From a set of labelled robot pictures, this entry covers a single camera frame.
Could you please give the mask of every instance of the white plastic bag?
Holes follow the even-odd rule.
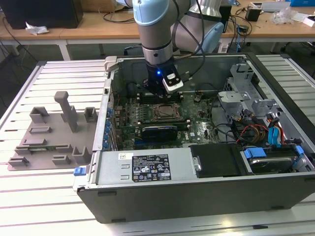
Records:
[[[285,24],[285,23],[293,23],[291,18],[298,13],[297,11],[291,10],[290,7],[281,9],[280,12],[274,12],[271,15],[271,20],[275,24]]]

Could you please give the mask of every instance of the black box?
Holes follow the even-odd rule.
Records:
[[[80,0],[0,0],[0,6],[11,27],[77,28],[83,17]]]
[[[231,14],[231,9],[232,9],[231,4],[227,0],[222,0],[220,8],[219,8],[219,12],[222,16],[221,22],[224,24],[223,33],[225,33],[226,31],[228,19]]]
[[[248,21],[258,21],[261,9],[248,8],[245,19]]]

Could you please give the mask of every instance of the black plastic cover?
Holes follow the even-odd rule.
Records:
[[[237,144],[204,144],[190,146],[193,157],[199,159],[198,178],[247,176],[241,157],[242,147]]]

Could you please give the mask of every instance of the warning label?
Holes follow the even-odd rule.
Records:
[[[171,179],[167,154],[132,157],[132,180],[134,182]]]

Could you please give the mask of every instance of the metal table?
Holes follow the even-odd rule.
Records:
[[[259,58],[315,123],[315,86],[310,76],[279,55]],[[6,162],[31,122],[29,112],[33,106],[60,112],[53,96],[57,90],[67,90],[78,112],[87,106],[99,109],[103,65],[104,60],[85,60],[37,66],[0,120],[1,235],[315,235],[315,194],[290,210],[102,225],[72,190],[71,169],[9,172]]]

